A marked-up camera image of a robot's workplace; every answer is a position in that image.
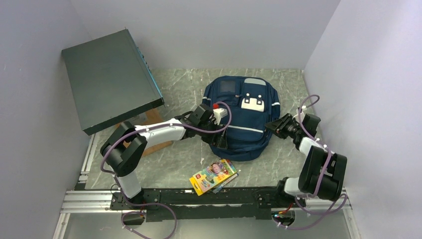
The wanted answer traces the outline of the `navy blue student backpack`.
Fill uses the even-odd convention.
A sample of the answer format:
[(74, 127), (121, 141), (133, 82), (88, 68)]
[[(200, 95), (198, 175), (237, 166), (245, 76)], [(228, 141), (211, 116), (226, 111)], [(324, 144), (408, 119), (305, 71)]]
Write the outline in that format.
[(279, 119), (281, 105), (277, 90), (262, 78), (222, 76), (207, 85), (202, 102), (212, 106), (224, 102), (231, 117), (225, 132), (227, 148), (210, 145), (212, 152), (230, 161), (250, 161), (258, 158), (271, 139), (265, 124)]

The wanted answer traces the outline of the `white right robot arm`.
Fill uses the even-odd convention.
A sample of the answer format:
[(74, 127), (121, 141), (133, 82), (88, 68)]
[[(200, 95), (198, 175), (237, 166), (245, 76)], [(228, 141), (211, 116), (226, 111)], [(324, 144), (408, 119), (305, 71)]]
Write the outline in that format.
[(291, 114), (265, 124), (275, 136), (290, 137), (296, 149), (306, 157), (299, 177), (285, 177), (277, 184), (274, 200), (285, 207), (298, 196), (315, 195), (319, 199), (335, 201), (340, 197), (344, 182), (347, 157), (329, 152), (316, 142), (315, 135), (320, 118), (305, 114), (297, 121)]

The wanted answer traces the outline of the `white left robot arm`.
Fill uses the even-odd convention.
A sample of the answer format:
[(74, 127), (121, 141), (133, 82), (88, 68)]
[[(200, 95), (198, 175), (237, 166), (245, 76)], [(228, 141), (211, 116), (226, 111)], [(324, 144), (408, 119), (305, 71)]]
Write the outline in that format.
[(143, 203), (144, 191), (135, 170), (145, 150), (195, 136), (208, 144), (226, 148), (224, 135), (231, 121), (231, 108), (224, 102), (217, 102), (212, 107), (200, 104), (194, 111), (161, 123), (133, 125), (125, 121), (101, 147), (100, 169), (112, 175), (123, 202), (130, 209), (137, 209)]

